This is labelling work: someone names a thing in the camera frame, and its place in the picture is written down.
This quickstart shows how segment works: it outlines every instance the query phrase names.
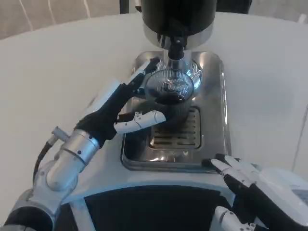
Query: stainless steel base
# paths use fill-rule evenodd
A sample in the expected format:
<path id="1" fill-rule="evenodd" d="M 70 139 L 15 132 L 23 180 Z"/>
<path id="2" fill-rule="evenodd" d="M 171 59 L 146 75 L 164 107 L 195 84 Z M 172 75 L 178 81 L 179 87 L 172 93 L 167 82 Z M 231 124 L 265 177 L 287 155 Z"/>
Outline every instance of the stainless steel base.
<path id="1" fill-rule="evenodd" d="M 162 55 L 162 51 L 144 52 L 133 69 Z M 217 153 L 231 155 L 223 63 L 210 52 L 193 52 L 192 59 L 202 70 L 202 80 L 186 123 L 173 132 L 149 128 L 125 135 L 121 160 L 128 169 L 208 172 L 211 169 L 202 167 L 202 160 Z M 143 101 L 134 97 L 127 111 Z"/>

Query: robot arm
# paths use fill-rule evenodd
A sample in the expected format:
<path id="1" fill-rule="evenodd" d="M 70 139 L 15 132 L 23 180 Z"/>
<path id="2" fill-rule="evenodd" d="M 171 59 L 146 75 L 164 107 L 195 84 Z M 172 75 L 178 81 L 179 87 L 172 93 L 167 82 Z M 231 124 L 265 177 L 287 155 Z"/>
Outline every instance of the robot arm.
<path id="1" fill-rule="evenodd" d="M 52 231 L 59 207 L 76 187 L 78 174 L 106 140 L 111 140 L 118 132 L 140 130 L 164 121 L 164 116 L 154 111 L 144 115 L 136 114 L 138 118 L 141 117 L 138 126 L 130 119 L 116 123 L 121 109 L 136 94 L 145 75 L 156 70 L 158 62 L 158 58 L 146 62 L 128 83 L 119 84 L 113 93 L 96 98 L 70 136 L 55 128 L 36 163 L 33 188 L 20 196 L 5 225 L 0 228 L 1 231 Z M 64 144 L 55 159 L 38 170 L 40 159 L 57 140 Z"/>
<path id="2" fill-rule="evenodd" d="M 216 159 L 212 159 L 211 163 L 224 177 L 230 190 L 244 200 L 268 230 L 308 230 L 308 183 L 289 171 L 274 168 L 258 170 L 230 156 L 224 159 L 225 163 Z M 224 230 L 241 230 L 243 225 L 246 225 L 245 229 L 252 230 L 251 225 L 240 223 L 232 212 L 222 213 L 222 210 L 221 207 L 216 208 L 216 217 Z M 238 224 L 237 228 L 232 229 L 235 223 Z M 267 230 L 253 226 L 254 230 Z"/>

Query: gray floor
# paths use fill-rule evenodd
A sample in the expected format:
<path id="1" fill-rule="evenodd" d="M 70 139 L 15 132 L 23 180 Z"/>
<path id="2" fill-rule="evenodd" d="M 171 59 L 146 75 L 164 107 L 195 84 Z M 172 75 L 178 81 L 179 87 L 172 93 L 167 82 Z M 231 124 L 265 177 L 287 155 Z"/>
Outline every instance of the gray floor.
<path id="1" fill-rule="evenodd" d="M 133 13 L 134 0 L 130 3 L 130 13 Z M 0 39 L 55 24 L 119 13 L 119 0 L 0 0 Z M 308 0 L 253 0 L 250 14 L 297 22 L 301 16 L 305 20 Z"/>

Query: coffee grinder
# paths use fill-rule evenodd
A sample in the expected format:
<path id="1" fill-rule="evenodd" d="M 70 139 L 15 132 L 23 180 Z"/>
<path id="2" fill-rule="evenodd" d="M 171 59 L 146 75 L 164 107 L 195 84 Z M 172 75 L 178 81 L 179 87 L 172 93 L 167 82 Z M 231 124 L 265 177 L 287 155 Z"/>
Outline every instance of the coffee grinder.
<path id="1" fill-rule="evenodd" d="M 214 53 L 192 49 L 211 36 L 216 0 L 142 0 L 140 9 L 147 39 L 162 50 L 141 53 L 133 71 L 158 56 L 157 71 L 187 74 L 194 96 L 187 119 L 177 129 L 155 126 L 126 134 L 122 163 L 131 170 L 211 171 L 201 162 L 217 153 L 231 155 L 223 63 Z M 144 101 L 142 93 L 133 97 L 127 110 Z"/>

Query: white table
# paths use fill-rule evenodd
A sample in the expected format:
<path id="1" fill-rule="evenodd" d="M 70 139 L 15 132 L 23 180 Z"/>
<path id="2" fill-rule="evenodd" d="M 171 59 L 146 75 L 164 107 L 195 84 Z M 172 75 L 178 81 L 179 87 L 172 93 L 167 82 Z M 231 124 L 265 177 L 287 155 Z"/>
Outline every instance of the white table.
<path id="1" fill-rule="evenodd" d="M 306 25 L 217 13 L 211 39 L 196 50 L 212 51 L 225 64 L 233 156 L 291 168 L 308 102 L 307 41 Z M 71 131 L 101 88 L 127 78 L 138 54 L 153 50 L 158 48 L 145 38 L 138 13 L 77 21 L 0 41 L 0 223 L 20 193 L 31 187 L 35 160 L 51 130 L 59 125 Z M 304 133 L 307 141 L 308 131 Z M 299 149 L 299 162 L 307 163 L 307 149 Z M 149 181 L 221 184 L 200 174 L 128 171 L 119 162 L 119 150 L 116 137 L 96 154 L 66 201 L 86 195 L 87 189 L 95 193 Z M 308 179 L 306 165 L 298 163 L 295 171 Z"/>

